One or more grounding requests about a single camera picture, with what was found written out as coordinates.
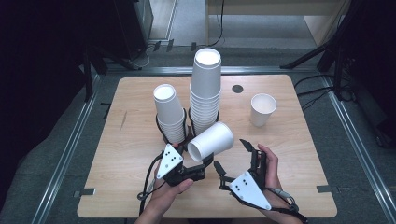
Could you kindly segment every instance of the gray carpet floor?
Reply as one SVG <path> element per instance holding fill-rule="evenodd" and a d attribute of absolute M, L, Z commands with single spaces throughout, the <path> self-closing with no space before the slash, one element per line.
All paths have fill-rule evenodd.
<path fill-rule="evenodd" d="M 264 15 L 210 15 L 208 18 L 209 44 L 223 48 L 281 48 L 310 49 L 316 43 L 303 16 Z M 169 39 L 175 45 L 188 46 L 191 42 L 206 44 L 205 1 L 177 1 L 177 8 Z"/>
<path fill-rule="evenodd" d="M 278 66 L 291 62 L 309 51 L 309 49 L 240 48 L 217 50 L 221 53 L 223 66 Z M 73 197 L 76 190 L 84 188 L 90 171 L 93 155 L 106 121 L 108 105 L 104 104 L 112 102 L 121 78 L 143 76 L 146 75 L 145 70 L 156 67 L 191 67 L 193 55 L 194 51 L 190 48 L 178 47 L 169 52 L 166 48 L 160 48 L 157 51 L 149 49 L 149 64 L 141 71 L 128 71 L 113 62 L 108 62 L 110 70 L 106 76 L 100 76 L 101 82 L 96 89 L 97 95 L 91 114 L 45 223 L 124 223 L 124 219 L 121 218 L 78 217 L 79 198 Z M 310 66 L 312 72 L 290 71 L 286 74 L 290 75 L 293 83 L 302 78 L 317 75 L 314 65 L 318 62 L 318 58 L 302 64 L 302 66 Z M 145 64 L 147 61 L 148 57 L 143 54 L 135 63 Z M 321 79 L 313 78 L 301 83 L 296 91 L 311 91 L 321 87 L 323 87 Z M 32 222 L 50 176 L 84 106 L 84 91 L 81 90 L 75 97 L 50 136 L 34 148 L 21 163 L 8 191 L 7 202 L 0 214 L 0 223 Z M 301 97 L 301 105 L 320 94 L 321 92 L 318 92 Z M 395 178 L 390 168 L 394 167 L 395 151 L 378 147 L 375 144 L 373 132 L 357 105 L 350 102 L 346 104 L 346 107 L 353 115 L 366 146 L 370 148 L 381 175 L 390 186 L 394 186 Z M 330 98 L 327 95 L 320 98 L 304 111 L 304 115 L 328 182 L 330 186 L 338 189 L 333 193 L 338 214 L 332 218 L 311 218 L 310 223 L 388 223 L 344 127 L 332 107 Z"/>

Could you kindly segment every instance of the table top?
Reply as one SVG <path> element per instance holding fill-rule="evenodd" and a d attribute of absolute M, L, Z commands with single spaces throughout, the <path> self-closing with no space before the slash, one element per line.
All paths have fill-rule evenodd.
<path fill-rule="evenodd" d="M 191 77 L 126 77 L 120 81 L 85 185 L 95 193 L 81 196 L 80 217 L 138 217 L 136 195 L 143 190 L 149 165 L 165 148 L 155 122 L 153 91 L 164 83 L 173 85 L 188 109 L 190 81 Z M 242 86 L 243 91 L 233 92 L 234 85 Z M 262 92 L 274 96 L 277 109 L 257 128 L 249 122 L 250 99 Z M 215 156 L 227 176 L 238 177 L 250 167 L 250 153 L 238 139 L 255 147 L 261 143 L 279 157 L 282 187 L 303 215 L 336 215 L 332 194 L 317 190 L 328 182 L 289 76 L 222 76 L 219 121 L 232 130 L 235 139 L 233 148 Z M 187 152 L 183 156 L 186 167 L 199 164 Z M 164 217 L 262 217 L 262 213 L 220 190 L 219 176 L 211 164 L 205 179 L 178 195 Z"/>

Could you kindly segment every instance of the wire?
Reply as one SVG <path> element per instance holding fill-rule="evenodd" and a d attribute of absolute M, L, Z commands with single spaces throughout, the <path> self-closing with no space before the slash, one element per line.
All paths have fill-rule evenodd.
<path fill-rule="evenodd" d="M 332 89 L 333 89 L 333 87 L 323 87 L 323 88 L 319 88 L 319 89 L 312 90 L 312 91 L 304 91 L 304 92 L 297 93 L 297 96 L 303 96 L 303 95 L 312 94 L 317 91 L 326 91 L 326 90 L 332 90 Z"/>
<path fill-rule="evenodd" d="M 331 90 L 326 90 L 325 92 L 323 92 L 319 97 L 310 100 L 308 103 L 304 104 L 301 106 L 301 108 L 304 110 L 306 110 L 307 108 L 311 107 L 318 99 L 320 99 L 322 96 L 324 96 L 326 93 L 329 93 Z"/>
<path fill-rule="evenodd" d="M 147 197 L 148 197 L 150 194 L 152 194 L 154 191 L 156 191 L 157 189 L 160 189 L 165 183 L 166 183 L 166 182 L 163 181 L 163 183 L 162 183 L 158 188 L 156 188 L 156 189 L 150 191 L 149 193 L 146 193 L 145 197 L 147 198 Z"/>
<path fill-rule="evenodd" d="M 163 151 L 161 152 L 160 155 L 158 155 L 154 161 L 152 161 L 151 165 L 148 168 L 148 172 L 146 174 L 146 180 L 145 180 L 145 187 L 143 187 L 143 192 L 139 193 L 137 195 L 137 197 L 139 197 L 139 195 L 146 195 L 147 192 L 147 188 L 148 188 L 148 183 L 149 183 L 149 175 L 151 174 L 151 170 L 152 167 L 154 166 L 155 162 L 157 162 L 158 160 L 160 160 L 163 157 Z M 145 203 L 146 203 L 146 198 L 143 198 L 142 201 L 140 202 L 140 208 L 139 208 L 139 216 L 143 213 L 143 210 L 145 209 Z"/>
<path fill-rule="evenodd" d="M 219 39 L 218 39 L 215 43 L 210 44 L 210 45 L 208 45 L 207 47 L 213 47 L 213 46 L 215 46 L 215 45 L 218 44 L 219 40 L 221 40 L 221 38 L 222 38 L 222 32 L 223 32 L 223 23 L 222 23 L 223 15 L 224 15 L 224 0 L 222 0 L 222 2 L 221 2 L 220 36 L 219 36 Z"/>
<path fill-rule="evenodd" d="M 332 75 L 317 75 L 317 76 L 312 76 L 312 77 L 305 77 L 302 78 L 301 80 L 299 80 L 296 84 L 294 84 L 294 89 L 298 86 L 298 84 L 300 84 L 303 81 L 306 81 L 308 79 L 314 78 L 314 77 L 333 77 Z"/>
<path fill-rule="evenodd" d="M 129 64 L 131 64 L 131 65 L 134 65 L 134 66 L 136 66 L 136 67 L 139 67 L 139 68 L 146 67 L 147 65 L 149 65 L 149 55 L 148 55 L 148 50 L 149 50 L 149 49 L 151 49 L 151 48 L 154 48 L 154 46 L 149 46 L 149 47 L 147 47 L 147 48 L 146 48 L 146 50 L 144 50 L 144 52 L 145 52 L 146 56 L 148 57 L 148 61 L 147 61 L 145 64 L 143 64 L 143 65 L 140 65 L 140 64 L 137 64 L 137 63 L 133 63 L 133 61 L 134 61 L 134 60 L 136 60 L 138 57 L 140 57 L 141 53 L 140 53 L 140 54 L 138 54 L 138 56 L 137 56 L 137 57 L 135 57 L 133 60 L 130 60 L 130 61 L 128 61 L 128 63 L 129 63 Z"/>

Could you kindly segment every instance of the black mount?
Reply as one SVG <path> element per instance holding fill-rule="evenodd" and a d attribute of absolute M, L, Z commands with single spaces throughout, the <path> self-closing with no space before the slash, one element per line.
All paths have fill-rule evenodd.
<path fill-rule="evenodd" d="M 251 152 L 251 162 L 250 168 L 247 170 L 251 176 L 253 177 L 254 181 L 256 182 L 257 186 L 261 190 L 265 189 L 265 173 L 266 173 L 266 155 L 261 151 L 258 151 L 251 145 L 248 141 L 244 139 L 239 139 L 242 144 L 244 145 L 245 149 L 248 152 Z M 213 165 L 215 166 L 216 172 L 218 172 L 220 177 L 220 189 L 231 191 L 230 187 L 226 185 L 226 182 L 233 182 L 235 178 L 226 176 L 226 172 L 222 168 L 221 164 L 218 161 L 214 161 Z"/>
<path fill-rule="evenodd" d="M 187 151 L 187 147 L 179 147 L 177 149 L 178 154 L 180 156 L 183 154 L 183 151 Z M 192 179 L 193 181 L 198 181 L 205 179 L 205 169 L 207 166 L 212 163 L 214 159 L 214 153 L 210 154 L 206 158 L 204 158 L 202 164 L 192 166 L 190 168 L 186 168 L 181 162 L 174 169 L 172 169 L 168 174 L 166 174 L 163 179 L 169 186 L 176 186 L 180 184 L 183 180 Z"/>
<path fill-rule="evenodd" d="M 347 48 L 347 45 L 350 44 L 350 37 L 352 36 L 351 33 L 353 33 L 354 30 L 354 27 L 352 27 L 353 24 L 358 24 L 353 22 L 353 20 L 357 19 L 356 14 L 359 10 L 361 10 L 363 3 L 364 1 L 352 0 L 348 13 L 344 17 L 339 27 L 337 27 L 335 34 L 326 43 L 322 44 L 316 49 L 311 50 L 292 63 L 280 65 L 279 68 L 293 69 L 301 63 L 304 63 L 324 52 L 317 64 L 317 69 L 319 72 L 327 72 L 335 62 L 333 90 L 338 100 L 341 101 L 341 78 L 343 75 L 345 49 Z"/>

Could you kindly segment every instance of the human hand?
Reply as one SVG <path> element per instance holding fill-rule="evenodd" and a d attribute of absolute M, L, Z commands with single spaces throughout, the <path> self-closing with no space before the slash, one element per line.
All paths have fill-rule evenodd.
<path fill-rule="evenodd" d="M 264 152 L 267 157 L 267 169 L 266 169 L 267 173 L 265 174 L 265 187 L 267 187 L 268 189 L 282 189 L 282 186 L 280 185 L 279 177 L 277 175 L 278 157 L 269 147 L 265 147 L 261 144 L 258 144 L 258 148 L 261 152 Z M 289 205 L 285 201 L 277 197 L 274 193 L 265 190 L 263 194 L 265 195 L 271 206 L 277 208 L 289 208 Z M 282 214 L 275 211 L 268 211 L 268 210 L 260 210 L 260 212 L 265 214 L 267 217 L 271 218 L 273 221 L 276 221 L 281 224 L 283 223 L 301 224 L 300 219 L 298 219 L 297 217 L 293 217 L 291 215 Z"/>
<path fill-rule="evenodd" d="M 154 171 L 154 176 L 157 175 L 160 164 L 159 162 Z M 170 187 L 163 179 L 155 179 L 154 191 L 151 194 L 148 205 L 135 224 L 160 223 L 163 214 L 171 207 L 176 196 L 189 189 L 192 184 L 193 180 L 186 179 L 177 186 Z"/>

